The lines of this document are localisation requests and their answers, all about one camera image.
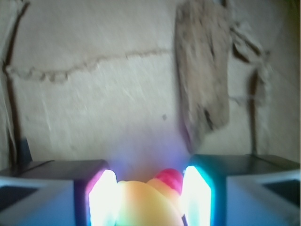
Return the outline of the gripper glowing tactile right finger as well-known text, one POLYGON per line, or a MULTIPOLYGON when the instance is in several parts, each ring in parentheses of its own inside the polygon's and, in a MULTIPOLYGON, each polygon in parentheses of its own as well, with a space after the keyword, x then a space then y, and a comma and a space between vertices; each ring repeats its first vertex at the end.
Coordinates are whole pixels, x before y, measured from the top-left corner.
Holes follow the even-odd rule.
POLYGON ((298 226, 301 166, 276 155, 193 155, 184 170, 186 226, 298 226))

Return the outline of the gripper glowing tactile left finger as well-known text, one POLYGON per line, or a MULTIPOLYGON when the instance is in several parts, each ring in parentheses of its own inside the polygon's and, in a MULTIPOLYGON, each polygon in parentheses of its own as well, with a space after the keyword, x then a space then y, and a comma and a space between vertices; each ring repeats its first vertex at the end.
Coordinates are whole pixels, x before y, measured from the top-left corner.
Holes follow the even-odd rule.
POLYGON ((105 160, 32 161, 0 172, 3 226, 113 226, 115 173, 105 160))

